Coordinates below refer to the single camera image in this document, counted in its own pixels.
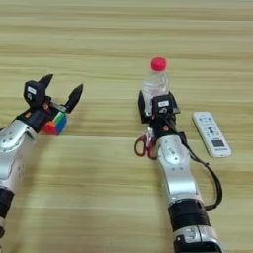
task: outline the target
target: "rubik's cube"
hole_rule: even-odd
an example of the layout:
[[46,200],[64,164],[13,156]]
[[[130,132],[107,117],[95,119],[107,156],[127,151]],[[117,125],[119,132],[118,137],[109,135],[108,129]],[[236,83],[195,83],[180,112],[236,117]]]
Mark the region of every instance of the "rubik's cube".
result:
[[51,122],[44,125],[42,131],[50,135],[60,135],[67,124],[67,115],[59,112]]

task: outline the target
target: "water bottle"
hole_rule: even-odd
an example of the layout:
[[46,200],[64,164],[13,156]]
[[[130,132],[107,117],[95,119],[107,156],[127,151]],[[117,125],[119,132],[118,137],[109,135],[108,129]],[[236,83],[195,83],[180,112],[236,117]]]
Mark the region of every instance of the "water bottle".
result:
[[167,61],[162,57],[151,60],[151,71],[144,80],[143,95],[145,99],[145,112],[152,115],[152,98],[169,93],[169,78]]

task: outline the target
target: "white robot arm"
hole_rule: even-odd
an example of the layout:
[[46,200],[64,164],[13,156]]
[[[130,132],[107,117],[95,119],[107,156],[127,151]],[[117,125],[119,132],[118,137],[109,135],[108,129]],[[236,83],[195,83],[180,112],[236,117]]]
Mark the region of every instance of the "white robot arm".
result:
[[[186,137],[176,131],[175,114],[180,111],[175,98],[171,93],[154,97],[150,118],[144,112],[141,92],[138,104],[142,122],[149,124],[156,139],[157,158],[174,234],[174,252],[224,253],[207,214],[221,202],[222,187],[209,165],[196,156]],[[205,165],[214,178],[218,195],[214,205],[204,206],[197,182],[191,174],[191,158]]]
[[37,135],[59,112],[71,113],[83,91],[83,85],[78,86],[65,105],[57,105],[45,94],[51,78],[47,75],[39,82],[26,83],[24,97],[30,107],[0,131],[0,238],[4,236],[5,218],[24,178],[26,160]]

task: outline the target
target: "table surface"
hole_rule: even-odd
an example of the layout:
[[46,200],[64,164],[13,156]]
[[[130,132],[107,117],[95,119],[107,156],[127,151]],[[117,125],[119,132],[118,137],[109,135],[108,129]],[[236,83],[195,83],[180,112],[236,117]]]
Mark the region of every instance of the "table surface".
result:
[[[0,8],[0,125],[27,108],[25,81],[53,73],[64,102],[84,83],[60,137],[41,135],[10,209],[5,252],[172,252],[157,163],[138,158],[137,96],[155,55],[168,58],[178,128],[220,178],[210,212],[226,252],[253,251],[253,2],[14,0]],[[192,122],[210,111],[232,156],[212,159]],[[206,203],[213,185],[192,170]]]

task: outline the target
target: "white remote control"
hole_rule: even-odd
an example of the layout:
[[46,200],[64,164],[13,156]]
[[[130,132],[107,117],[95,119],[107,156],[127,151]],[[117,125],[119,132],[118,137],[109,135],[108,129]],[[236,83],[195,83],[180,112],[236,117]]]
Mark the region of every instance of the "white remote control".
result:
[[231,149],[211,113],[195,112],[193,113],[193,120],[212,157],[226,157],[231,154]]

